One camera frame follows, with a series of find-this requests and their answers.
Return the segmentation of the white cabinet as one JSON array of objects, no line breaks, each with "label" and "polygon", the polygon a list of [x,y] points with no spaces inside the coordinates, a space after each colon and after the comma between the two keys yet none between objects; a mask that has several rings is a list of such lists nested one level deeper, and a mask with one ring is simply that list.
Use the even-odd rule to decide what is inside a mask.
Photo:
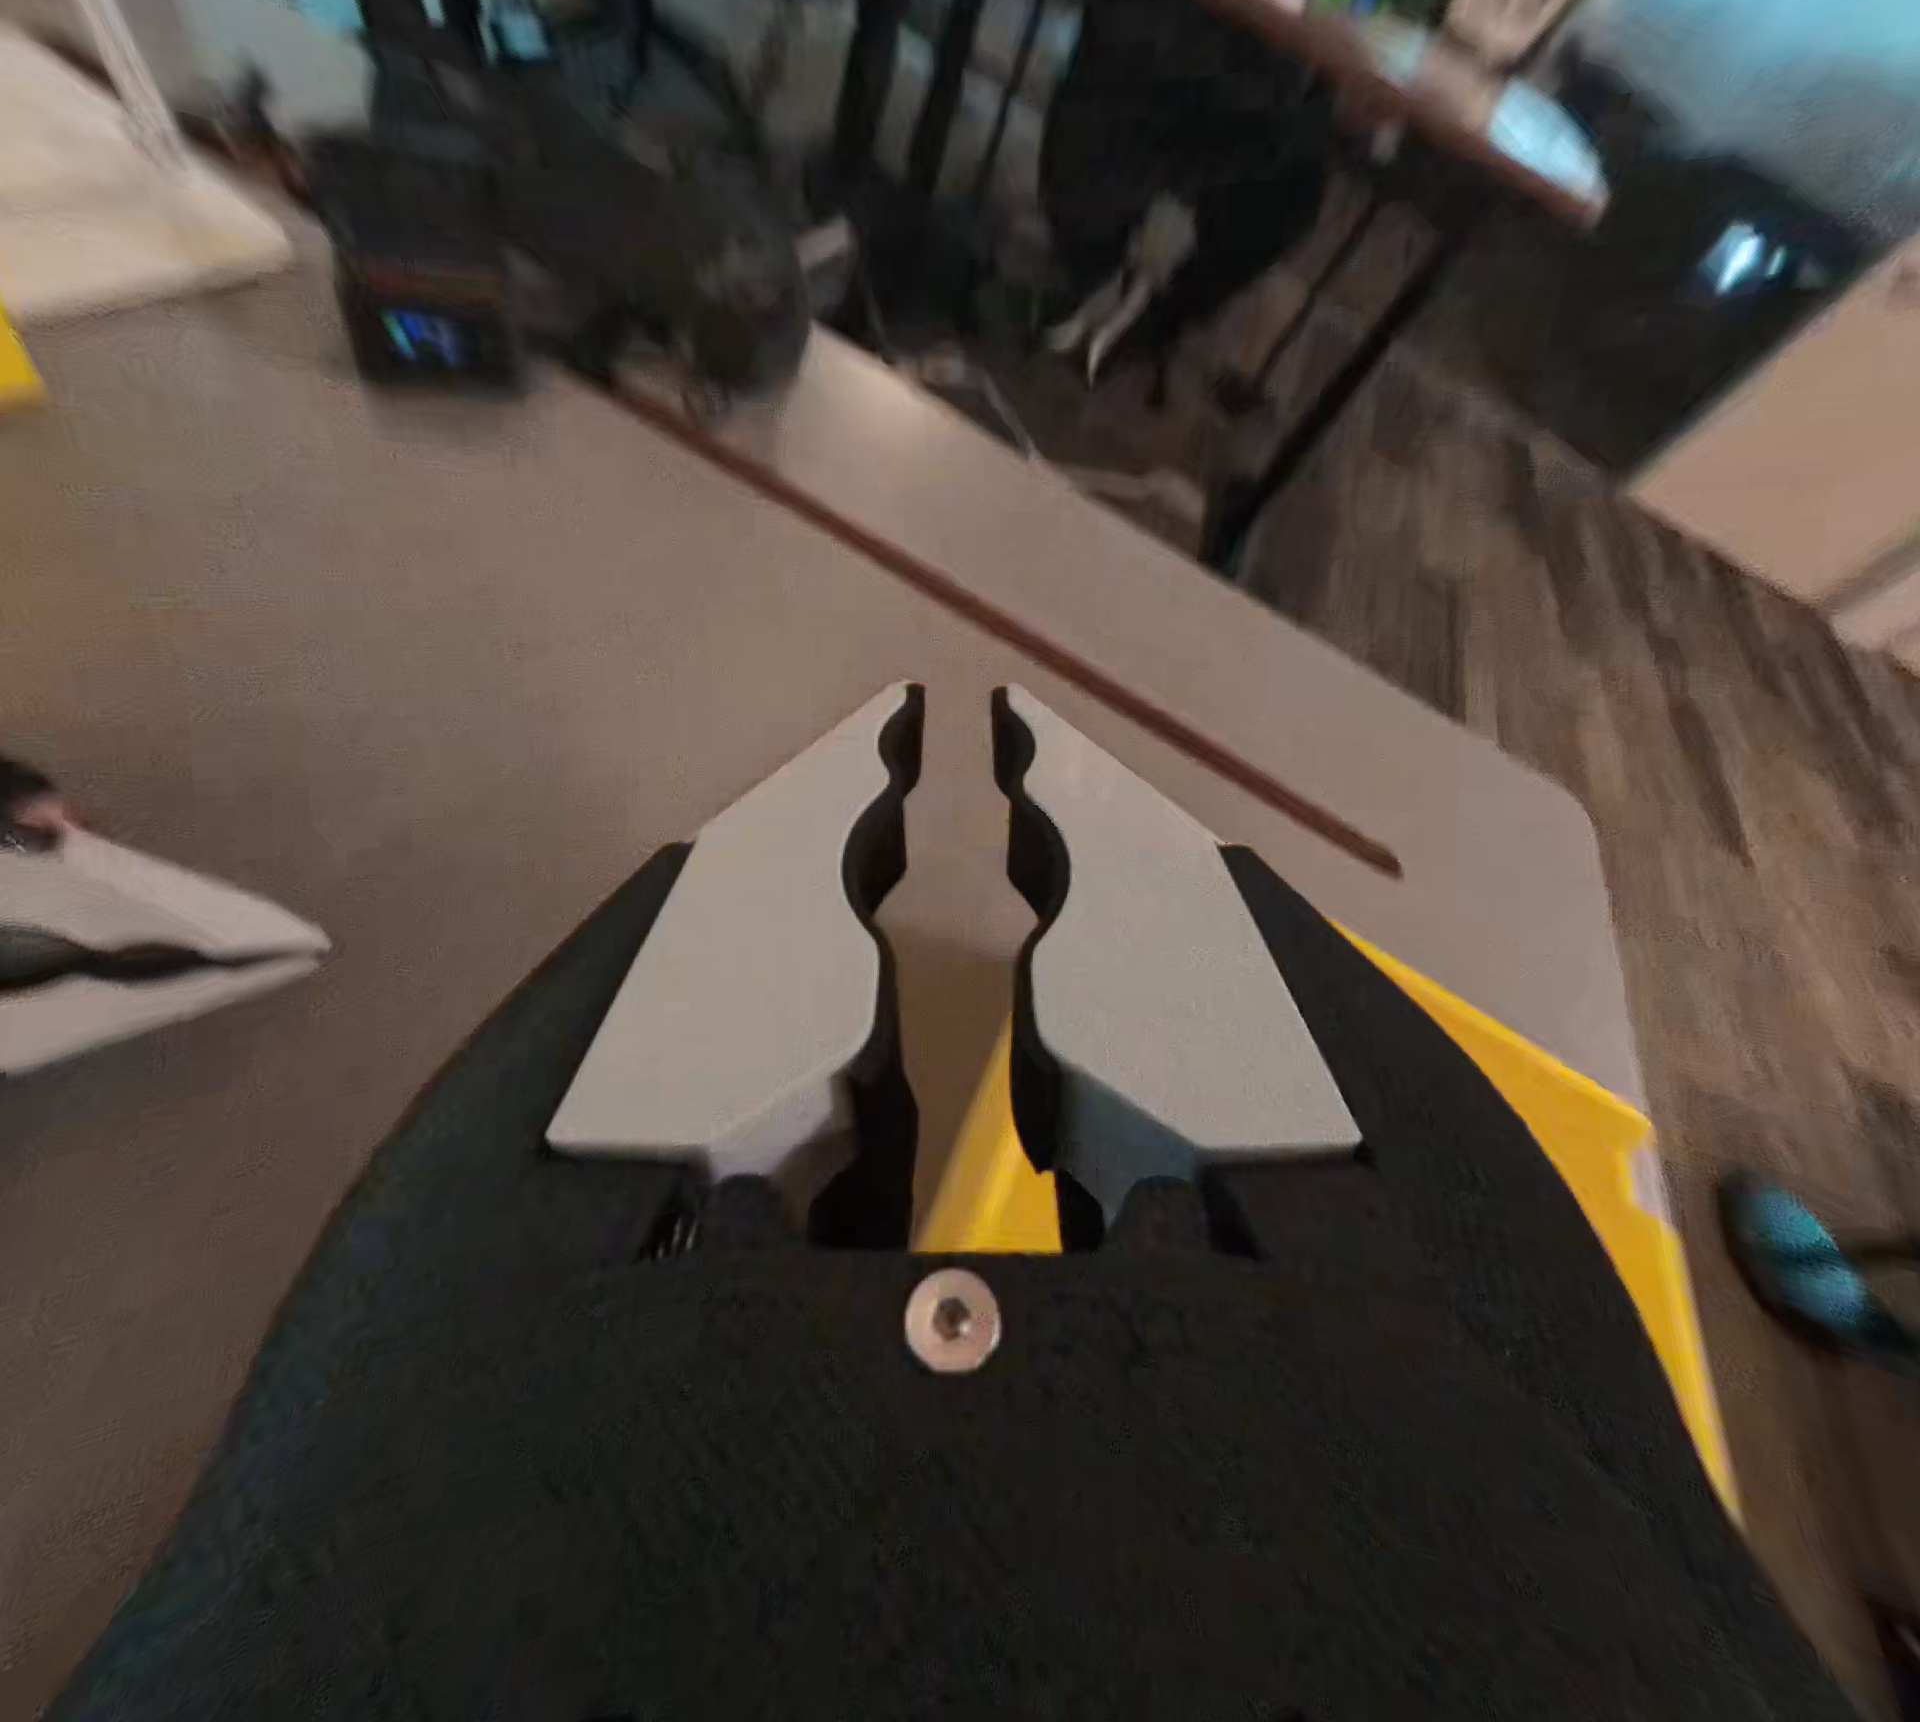
[{"label": "white cabinet", "polygon": [[1628,494],[1918,678],[1918,239],[1675,437]]}]

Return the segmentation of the black device with screen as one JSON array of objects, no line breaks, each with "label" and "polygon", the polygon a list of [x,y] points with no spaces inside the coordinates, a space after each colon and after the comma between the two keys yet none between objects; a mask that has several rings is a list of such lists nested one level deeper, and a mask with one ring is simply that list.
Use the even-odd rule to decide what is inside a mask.
[{"label": "black device with screen", "polygon": [[524,390],[501,207],[480,162],[324,135],[307,141],[302,174],[364,380]]}]

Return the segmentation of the white stand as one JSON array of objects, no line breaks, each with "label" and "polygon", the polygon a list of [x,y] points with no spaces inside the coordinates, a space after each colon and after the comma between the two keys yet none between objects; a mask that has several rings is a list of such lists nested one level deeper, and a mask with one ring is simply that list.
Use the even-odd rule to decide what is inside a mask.
[{"label": "white stand", "polygon": [[15,330],[248,286],[278,216],[186,138],[121,0],[70,0],[106,81],[4,21],[4,311]]}]

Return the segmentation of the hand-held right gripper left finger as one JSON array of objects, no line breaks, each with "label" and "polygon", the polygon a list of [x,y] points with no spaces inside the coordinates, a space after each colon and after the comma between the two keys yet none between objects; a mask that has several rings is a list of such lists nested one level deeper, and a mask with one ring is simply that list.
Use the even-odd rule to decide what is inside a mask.
[{"label": "hand-held right gripper left finger", "polygon": [[926,686],[891,683],[668,852],[549,1122],[560,1158],[759,1178],[817,1245],[908,1245],[919,1114],[877,912],[922,757]]}]

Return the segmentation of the teal and black object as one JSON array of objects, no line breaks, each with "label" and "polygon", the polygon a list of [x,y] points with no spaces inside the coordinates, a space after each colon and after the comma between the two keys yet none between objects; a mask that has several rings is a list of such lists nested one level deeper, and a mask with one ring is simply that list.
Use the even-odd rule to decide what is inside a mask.
[{"label": "teal and black object", "polygon": [[1790,1188],[1716,1179],[1721,1248],[1763,1315],[1798,1341],[1918,1379],[1918,1234],[1841,1238]]}]

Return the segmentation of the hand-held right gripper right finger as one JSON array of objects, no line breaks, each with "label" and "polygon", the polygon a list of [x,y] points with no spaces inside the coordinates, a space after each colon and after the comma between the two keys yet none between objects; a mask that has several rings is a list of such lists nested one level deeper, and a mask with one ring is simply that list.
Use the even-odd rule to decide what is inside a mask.
[{"label": "hand-held right gripper right finger", "polygon": [[1021,686],[993,693],[1017,950],[1010,1084],[1065,1249],[1129,1195],[1362,1156],[1220,837]]}]

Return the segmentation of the black bag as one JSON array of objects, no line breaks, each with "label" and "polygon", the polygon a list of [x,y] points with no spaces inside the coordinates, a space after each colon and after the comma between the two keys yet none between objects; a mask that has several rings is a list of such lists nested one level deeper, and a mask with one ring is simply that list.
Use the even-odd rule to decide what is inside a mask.
[{"label": "black bag", "polygon": [[612,380],[647,348],[724,401],[793,380],[813,311],[789,209],[756,169],[623,127],[554,78],[520,78],[513,111],[504,241],[578,364]]}]

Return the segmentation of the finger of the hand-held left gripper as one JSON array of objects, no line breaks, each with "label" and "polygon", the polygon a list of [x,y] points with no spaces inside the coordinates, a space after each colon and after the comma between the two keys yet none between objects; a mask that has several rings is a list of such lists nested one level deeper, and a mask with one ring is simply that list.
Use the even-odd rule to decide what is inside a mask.
[{"label": "finger of the hand-held left gripper", "polygon": [[248,968],[200,968],[148,984],[67,975],[4,998],[4,1077],[30,1077],[77,1058],[215,1014],[285,991],[324,956],[279,956]]},{"label": "finger of the hand-held left gripper", "polygon": [[4,935],[117,960],[180,950],[212,968],[331,956],[316,922],[88,830],[67,830],[54,847],[4,847]]}]

